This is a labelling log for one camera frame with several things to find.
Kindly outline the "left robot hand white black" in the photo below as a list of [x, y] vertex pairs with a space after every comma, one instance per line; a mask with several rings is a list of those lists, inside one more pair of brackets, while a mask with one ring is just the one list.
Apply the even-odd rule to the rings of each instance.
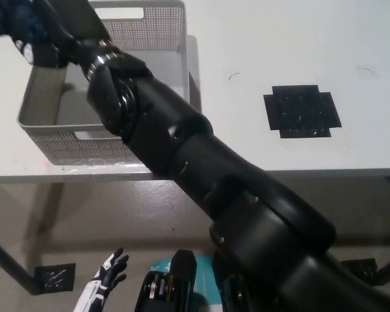
[[128, 255], [119, 248], [100, 266], [94, 277], [85, 285], [73, 312], [103, 311], [111, 291], [126, 279], [122, 272], [127, 268]]

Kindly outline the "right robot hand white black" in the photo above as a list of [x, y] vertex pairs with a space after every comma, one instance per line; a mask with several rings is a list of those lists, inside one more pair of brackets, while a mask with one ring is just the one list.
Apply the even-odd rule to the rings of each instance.
[[11, 10], [11, 39], [29, 64], [87, 69], [98, 55], [115, 50], [88, 1], [24, 1]]

